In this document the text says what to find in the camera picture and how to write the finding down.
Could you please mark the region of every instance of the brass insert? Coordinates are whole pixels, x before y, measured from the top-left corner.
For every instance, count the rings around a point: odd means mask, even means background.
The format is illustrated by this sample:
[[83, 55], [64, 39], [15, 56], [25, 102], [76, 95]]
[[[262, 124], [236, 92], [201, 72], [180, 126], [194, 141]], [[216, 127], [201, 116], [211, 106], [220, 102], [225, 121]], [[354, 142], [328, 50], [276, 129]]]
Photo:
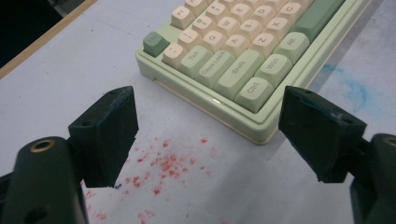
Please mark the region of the brass insert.
[[390, 146], [396, 147], [396, 137], [386, 137], [384, 138], [384, 142]]
[[46, 139], [36, 142], [30, 147], [30, 151], [33, 153], [40, 153], [51, 149], [53, 146], [55, 146], [55, 140]]

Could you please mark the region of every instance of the blue smudge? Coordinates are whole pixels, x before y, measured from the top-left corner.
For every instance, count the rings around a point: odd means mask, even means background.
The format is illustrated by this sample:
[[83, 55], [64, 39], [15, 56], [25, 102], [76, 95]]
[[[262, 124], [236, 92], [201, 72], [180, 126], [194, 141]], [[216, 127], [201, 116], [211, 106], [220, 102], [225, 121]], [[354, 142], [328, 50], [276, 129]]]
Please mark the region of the blue smudge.
[[346, 89], [344, 91], [344, 95], [348, 101], [353, 104], [353, 112], [356, 113], [367, 105], [370, 94], [367, 87], [359, 80], [354, 78], [344, 69], [328, 63], [323, 66], [323, 72], [326, 74], [332, 73], [332, 76], [336, 76], [341, 79], [340, 83], [341, 85], [345, 85], [345, 87], [341, 86], [340, 90]]

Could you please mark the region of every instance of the white table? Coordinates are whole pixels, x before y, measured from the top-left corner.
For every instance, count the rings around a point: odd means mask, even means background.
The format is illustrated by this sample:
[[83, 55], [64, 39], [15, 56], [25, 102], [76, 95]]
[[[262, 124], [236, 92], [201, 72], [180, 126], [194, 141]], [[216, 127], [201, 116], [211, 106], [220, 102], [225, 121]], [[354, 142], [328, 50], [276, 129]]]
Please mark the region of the white table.
[[[353, 223], [352, 176], [319, 183], [281, 132], [256, 146], [140, 74], [135, 51], [180, 4], [98, 0], [2, 78], [0, 175], [24, 145], [68, 138], [105, 92], [132, 85], [140, 130], [120, 188], [85, 190], [91, 223]], [[396, 134], [395, 11], [384, 0], [365, 15], [310, 87], [368, 123], [367, 140]], [[174, 174], [156, 162], [172, 159]]]

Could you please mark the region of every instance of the mechanical keyboard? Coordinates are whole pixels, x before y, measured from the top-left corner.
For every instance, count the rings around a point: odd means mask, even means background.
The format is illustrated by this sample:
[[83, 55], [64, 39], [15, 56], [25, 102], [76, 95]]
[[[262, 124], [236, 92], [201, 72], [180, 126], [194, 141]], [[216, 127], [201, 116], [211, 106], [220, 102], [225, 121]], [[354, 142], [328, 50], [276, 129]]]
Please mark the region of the mechanical keyboard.
[[147, 34], [141, 73], [256, 144], [286, 86], [306, 88], [370, 0], [185, 0]]

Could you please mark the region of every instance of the green keycap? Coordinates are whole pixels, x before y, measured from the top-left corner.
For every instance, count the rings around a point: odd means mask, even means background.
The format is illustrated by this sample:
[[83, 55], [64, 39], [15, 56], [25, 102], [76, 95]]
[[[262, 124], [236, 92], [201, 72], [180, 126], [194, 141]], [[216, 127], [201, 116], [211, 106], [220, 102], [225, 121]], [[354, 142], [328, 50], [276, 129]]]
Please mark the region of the green keycap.
[[276, 88], [292, 67], [286, 56], [271, 54], [254, 76], [266, 79]]
[[274, 87], [264, 78], [253, 77], [236, 95], [235, 102], [256, 114], [274, 92]]
[[195, 76], [195, 80], [212, 89], [218, 79], [234, 61], [235, 57], [231, 53], [225, 50], [219, 50], [202, 66]]
[[305, 34], [312, 43], [345, 0], [316, 0], [297, 21], [291, 32]]
[[293, 64], [296, 64], [308, 47], [309, 40], [306, 35], [292, 32], [280, 42], [274, 53], [285, 55]]
[[149, 33], [143, 39], [143, 51], [154, 58], [160, 55], [168, 45], [169, 42], [156, 32]]
[[195, 77], [198, 69], [212, 57], [212, 51], [202, 47], [195, 46], [190, 52], [181, 60], [178, 70], [188, 77]]
[[245, 50], [219, 79], [213, 90], [233, 100], [263, 62], [264, 58], [259, 52], [253, 49]]

